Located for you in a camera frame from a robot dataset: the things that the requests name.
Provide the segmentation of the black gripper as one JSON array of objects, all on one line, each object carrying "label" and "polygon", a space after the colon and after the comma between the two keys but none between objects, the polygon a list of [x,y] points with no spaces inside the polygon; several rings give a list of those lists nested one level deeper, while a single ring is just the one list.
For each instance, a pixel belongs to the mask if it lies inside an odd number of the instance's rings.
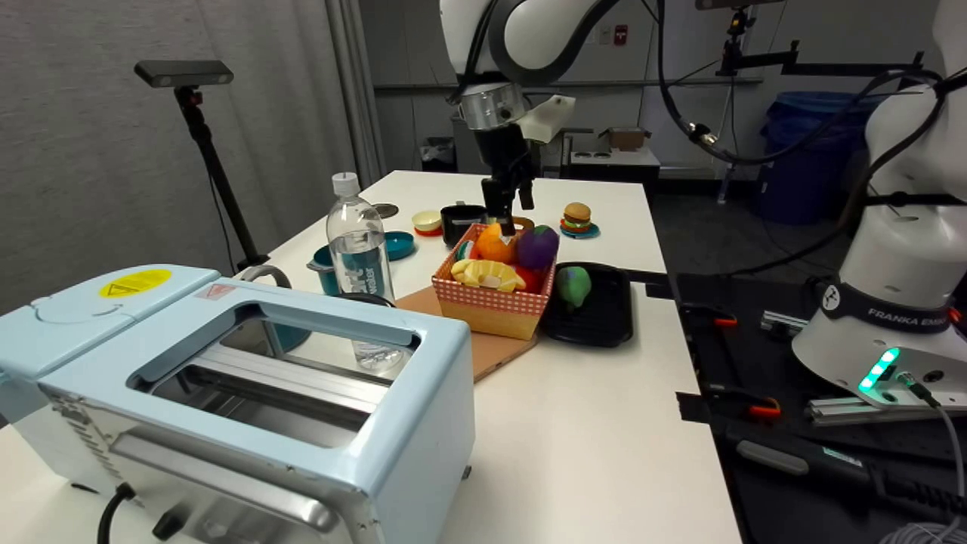
[{"label": "black gripper", "polygon": [[528,217],[518,213],[518,198],[531,209],[531,180],[537,178],[537,165],[531,149],[522,140],[518,124],[480,130],[473,136],[489,176],[480,180],[485,217],[501,223],[501,234],[518,234],[518,228],[528,226]]}]

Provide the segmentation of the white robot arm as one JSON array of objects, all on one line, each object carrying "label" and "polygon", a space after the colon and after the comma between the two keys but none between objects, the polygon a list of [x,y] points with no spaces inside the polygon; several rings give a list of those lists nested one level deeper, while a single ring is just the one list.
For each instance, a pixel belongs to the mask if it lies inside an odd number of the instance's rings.
[{"label": "white robot arm", "polygon": [[[485,212],[531,203],[518,90],[567,72],[617,0],[439,0],[458,108],[489,176]],[[867,198],[855,238],[792,354],[821,381],[882,407],[967,406],[967,0],[939,0],[943,72],[884,97],[867,121]]]}]

